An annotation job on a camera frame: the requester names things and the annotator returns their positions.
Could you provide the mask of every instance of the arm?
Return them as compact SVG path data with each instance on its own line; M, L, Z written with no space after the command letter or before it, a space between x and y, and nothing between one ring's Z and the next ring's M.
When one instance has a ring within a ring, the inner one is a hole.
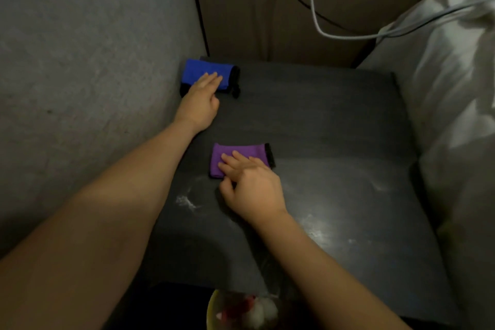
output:
M179 161L218 110L205 75L174 122L70 198L0 261L0 328L97 329L131 283Z
M287 213L280 178L260 159L238 152L222 159L227 204L256 229L326 329L409 329L306 235Z

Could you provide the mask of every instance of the black table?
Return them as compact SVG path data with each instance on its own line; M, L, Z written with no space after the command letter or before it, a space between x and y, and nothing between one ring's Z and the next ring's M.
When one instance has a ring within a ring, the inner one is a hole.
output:
M270 142L288 211L401 316L455 324L439 247L409 179L417 160L399 92L373 72L245 63L241 96L180 163L144 262L172 281L294 298L297 291L208 177L213 144Z

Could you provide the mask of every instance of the black cable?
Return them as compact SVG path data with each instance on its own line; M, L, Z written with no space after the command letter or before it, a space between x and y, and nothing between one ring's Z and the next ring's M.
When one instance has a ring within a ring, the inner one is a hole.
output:
M303 1L303 0L297 0L297 1L298 1L298 2L300 2L300 3L301 3L303 6L305 6L306 8L308 8L309 10L311 10L311 6L310 6L309 4L307 4L305 1ZM338 27L338 28L340 28L340 29L342 29L342 30L348 31L349 33L352 33L352 34L361 34L361 33L356 32L356 31L354 31L354 30L351 30L351 29L348 29L348 28L346 28L346 27L343 27L343 26L342 26L342 25L340 25L338 22L335 22L335 21L333 21L333 20L330 20L329 18L325 17L324 15L322 15L322 14L320 14L320 13L318 13L318 12L316 12L316 15L317 15L318 17L320 17L322 20L325 20L326 22L328 22L329 24L331 24L331 25L333 25L333 26L335 26L335 27Z
M410 34L410 33L414 32L414 31L417 31L419 28L422 28L422 27L428 25L430 22L439 20L442 17L448 16L449 14L452 14L452 13L458 12L458 11L461 11L461 10L466 9L466 8L470 8L470 7L459 7L459 8L455 8L453 10L448 11L445 14L441 14L441 15L432 17L432 18L426 20L425 22L423 22L422 24L418 25L417 27L414 27L413 29L411 29L411 30L409 30L409 31L407 31L405 33L400 33L400 34L397 34L397 35L389 35L389 36L386 36L384 38L399 38L399 37L404 37L405 35Z

